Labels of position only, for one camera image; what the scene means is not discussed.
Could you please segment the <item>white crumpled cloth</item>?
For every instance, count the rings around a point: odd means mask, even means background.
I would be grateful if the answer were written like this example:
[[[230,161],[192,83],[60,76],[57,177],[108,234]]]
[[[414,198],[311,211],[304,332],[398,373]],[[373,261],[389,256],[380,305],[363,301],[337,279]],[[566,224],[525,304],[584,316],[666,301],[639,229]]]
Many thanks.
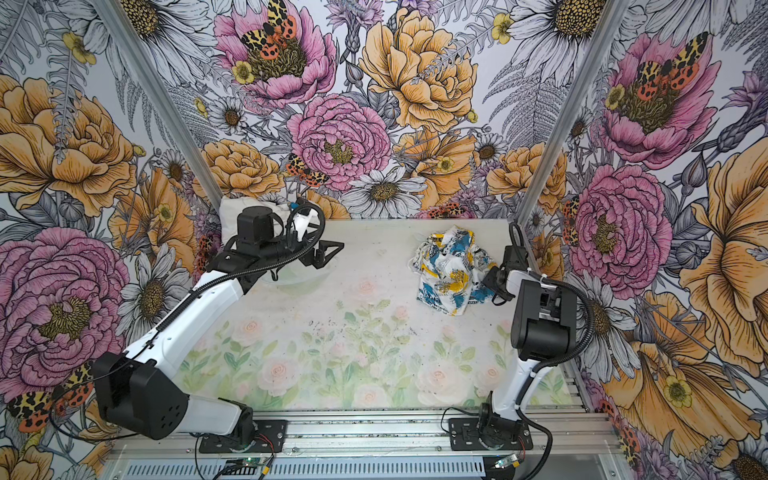
[[[287,204],[261,201],[250,197],[237,199],[223,198],[218,211],[221,223],[221,239],[223,243],[226,243],[237,234],[237,217],[246,208],[254,206],[269,208],[276,213],[283,222],[287,220],[290,213],[290,208]]]

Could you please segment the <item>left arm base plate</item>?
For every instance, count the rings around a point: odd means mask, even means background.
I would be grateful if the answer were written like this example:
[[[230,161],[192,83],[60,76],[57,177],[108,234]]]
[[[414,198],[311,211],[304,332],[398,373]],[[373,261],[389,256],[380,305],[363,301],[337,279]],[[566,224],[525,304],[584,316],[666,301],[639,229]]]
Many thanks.
[[[287,437],[286,420],[255,419],[244,430],[239,427],[228,435],[206,434],[199,450],[204,454],[280,453]]]

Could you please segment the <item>right aluminium corner post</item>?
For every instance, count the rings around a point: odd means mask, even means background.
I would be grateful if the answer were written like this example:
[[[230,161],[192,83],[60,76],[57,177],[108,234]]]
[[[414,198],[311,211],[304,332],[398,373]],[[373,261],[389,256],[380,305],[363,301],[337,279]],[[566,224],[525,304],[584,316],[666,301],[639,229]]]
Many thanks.
[[[631,2],[625,0],[608,1],[597,24],[586,56],[574,77],[573,84],[565,99],[554,124],[553,131],[546,142],[541,156],[539,168],[535,172],[531,184],[523,197],[523,203],[518,210],[516,222],[523,226],[530,218],[533,209],[538,205],[546,181],[554,171],[572,123],[588,90],[593,85],[598,69],[609,54],[611,44],[618,35],[620,25],[629,9]]]

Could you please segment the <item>aluminium corner post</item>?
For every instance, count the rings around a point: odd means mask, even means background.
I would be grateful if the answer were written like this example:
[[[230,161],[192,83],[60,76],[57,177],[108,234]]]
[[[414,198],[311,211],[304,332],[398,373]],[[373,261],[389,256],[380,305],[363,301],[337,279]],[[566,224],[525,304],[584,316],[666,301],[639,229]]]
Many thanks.
[[[185,156],[210,203],[215,209],[219,209],[223,198],[221,189],[120,2],[96,1],[94,8],[115,44],[123,52],[124,60],[153,103],[179,151]]]
[[[618,35],[620,25],[629,9],[631,2],[625,0],[608,1],[597,24],[586,56],[574,77],[573,84],[565,99],[554,124],[553,131],[546,142],[541,156],[539,168],[535,172],[531,184],[523,197],[523,203],[518,210],[516,222],[523,226],[530,218],[533,209],[538,205],[546,181],[554,171],[572,123],[588,90],[593,85],[598,69],[609,54],[611,44]]]

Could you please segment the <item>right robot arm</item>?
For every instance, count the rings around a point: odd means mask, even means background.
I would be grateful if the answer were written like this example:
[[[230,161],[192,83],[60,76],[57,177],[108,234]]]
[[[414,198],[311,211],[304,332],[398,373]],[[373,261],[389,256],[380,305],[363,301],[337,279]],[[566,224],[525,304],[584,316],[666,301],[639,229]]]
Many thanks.
[[[478,428],[491,449],[529,444],[522,419],[535,388],[577,346],[578,296],[529,268],[523,247],[508,246],[499,267],[483,280],[495,296],[513,307],[510,345],[513,361],[481,407]]]

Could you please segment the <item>left aluminium corner post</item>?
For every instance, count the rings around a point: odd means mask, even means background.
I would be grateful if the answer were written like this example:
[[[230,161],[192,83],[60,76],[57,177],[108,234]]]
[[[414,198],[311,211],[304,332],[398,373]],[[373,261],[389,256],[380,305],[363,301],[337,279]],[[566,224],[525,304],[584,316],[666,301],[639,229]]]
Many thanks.
[[[120,2],[96,1],[94,8],[115,44],[123,52],[124,60],[153,103],[179,151],[185,156],[210,203],[215,209],[219,209],[223,198],[221,189]]]

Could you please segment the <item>aluminium front rail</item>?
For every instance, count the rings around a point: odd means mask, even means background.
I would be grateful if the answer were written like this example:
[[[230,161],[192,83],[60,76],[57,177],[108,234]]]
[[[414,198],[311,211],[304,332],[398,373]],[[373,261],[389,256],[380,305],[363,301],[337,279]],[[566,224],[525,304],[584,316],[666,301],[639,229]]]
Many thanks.
[[[311,456],[450,455],[449,421],[462,415],[440,410],[261,412],[261,422],[285,420],[281,459]],[[528,416],[553,434],[554,455],[619,451],[605,414],[576,407],[533,408]]]

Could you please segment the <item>newspaper print colourful cloth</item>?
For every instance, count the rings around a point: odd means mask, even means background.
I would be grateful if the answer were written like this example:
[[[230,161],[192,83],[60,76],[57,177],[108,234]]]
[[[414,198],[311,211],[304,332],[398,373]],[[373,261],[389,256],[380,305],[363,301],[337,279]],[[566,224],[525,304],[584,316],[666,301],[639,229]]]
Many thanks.
[[[493,293],[483,280],[496,266],[474,233],[458,226],[430,235],[409,261],[419,275],[416,298],[449,316],[461,316],[469,305],[491,299]]]

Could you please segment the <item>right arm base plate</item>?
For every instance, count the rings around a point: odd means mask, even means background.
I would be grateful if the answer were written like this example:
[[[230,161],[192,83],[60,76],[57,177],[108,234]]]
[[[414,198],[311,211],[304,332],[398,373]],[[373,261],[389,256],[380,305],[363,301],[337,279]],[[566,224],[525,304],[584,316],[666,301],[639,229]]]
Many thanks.
[[[528,426],[522,421],[493,417],[455,417],[448,420],[453,451],[522,451],[533,448]]]

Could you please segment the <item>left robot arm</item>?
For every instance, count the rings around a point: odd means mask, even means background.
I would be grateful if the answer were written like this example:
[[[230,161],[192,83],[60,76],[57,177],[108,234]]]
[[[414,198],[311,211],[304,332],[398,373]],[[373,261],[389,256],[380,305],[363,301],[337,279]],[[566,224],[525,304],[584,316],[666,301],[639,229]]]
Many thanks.
[[[323,240],[325,226],[323,210],[309,201],[292,205],[285,218],[265,206],[242,210],[236,234],[179,304],[123,352],[93,363],[101,418],[154,440],[189,433],[249,446],[257,436],[251,407],[190,395],[173,378],[210,326],[262,276],[294,261],[325,267],[344,247]]]

